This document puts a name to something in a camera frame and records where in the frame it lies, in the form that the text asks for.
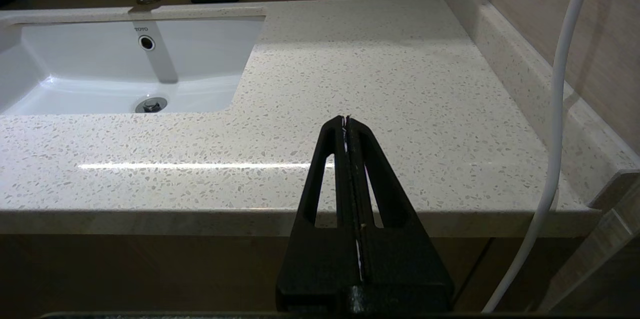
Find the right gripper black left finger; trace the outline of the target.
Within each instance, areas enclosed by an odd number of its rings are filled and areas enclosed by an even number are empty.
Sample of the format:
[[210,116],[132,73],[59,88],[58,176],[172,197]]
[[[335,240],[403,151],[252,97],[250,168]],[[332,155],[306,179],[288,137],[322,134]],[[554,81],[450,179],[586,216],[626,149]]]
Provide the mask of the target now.
[[[338,310],[345,290],[361,282],[346,119],[321,128],[276,281],[279,310]],[[326,160],[334,156],[336,227],[316,227]]]

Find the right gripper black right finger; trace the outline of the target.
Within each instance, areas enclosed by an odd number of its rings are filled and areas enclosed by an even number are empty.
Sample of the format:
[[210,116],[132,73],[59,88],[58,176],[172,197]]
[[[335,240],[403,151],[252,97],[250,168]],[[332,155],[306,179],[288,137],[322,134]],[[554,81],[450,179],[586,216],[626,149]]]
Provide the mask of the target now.
[[449,310],[453,281],[372,130],[347,119],[362,310]]

